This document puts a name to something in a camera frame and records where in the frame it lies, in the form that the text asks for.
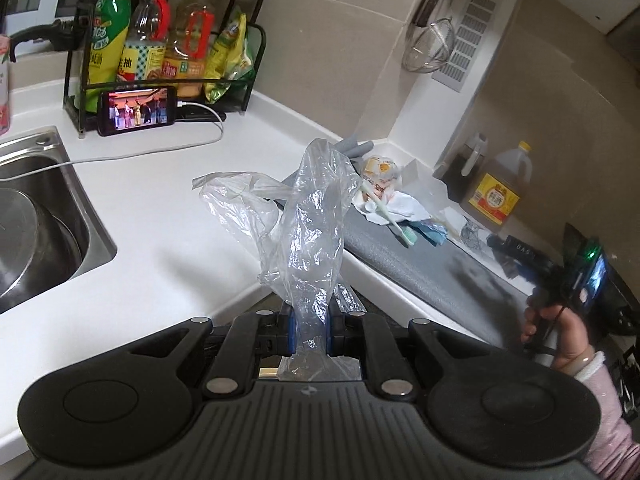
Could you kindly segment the person's right hand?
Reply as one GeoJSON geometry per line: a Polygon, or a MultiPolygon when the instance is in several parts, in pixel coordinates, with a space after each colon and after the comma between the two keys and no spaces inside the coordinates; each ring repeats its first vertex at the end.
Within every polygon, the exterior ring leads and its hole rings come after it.
{"type": "Polygon", "coordinates": [[[596,356],[584,322],[575,312],[560,304],[539,307],[537,302],[533,296],[526,301],[521,342],[528,344],[534,338],[541,320],[553,322],[558,336],[552,367],[565,375],[575,376],[596,356]]]}

